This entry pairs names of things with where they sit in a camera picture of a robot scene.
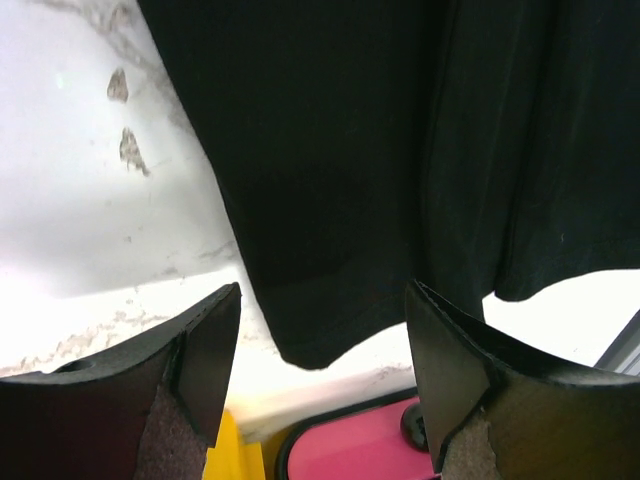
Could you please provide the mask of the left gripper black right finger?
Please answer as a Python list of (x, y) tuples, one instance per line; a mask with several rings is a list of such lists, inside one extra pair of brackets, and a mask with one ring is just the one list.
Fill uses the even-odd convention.
[(531, 347), (419, 282), (406, 322), (426, 438), (445, 479), (635, 479), (639, 381)]

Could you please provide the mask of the black t shirt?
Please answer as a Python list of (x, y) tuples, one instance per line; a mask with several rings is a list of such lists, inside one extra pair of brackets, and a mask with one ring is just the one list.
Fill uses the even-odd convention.
[(635, 1), (144, 1), (282, 356), (639, 265)]

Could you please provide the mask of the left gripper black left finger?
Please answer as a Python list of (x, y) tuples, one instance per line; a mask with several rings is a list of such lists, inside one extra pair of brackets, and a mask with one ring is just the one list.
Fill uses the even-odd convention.
[(217, 440), (241, 313), (237, 284), (50, 372), (1, 381), (5, 479), (199, 479)]

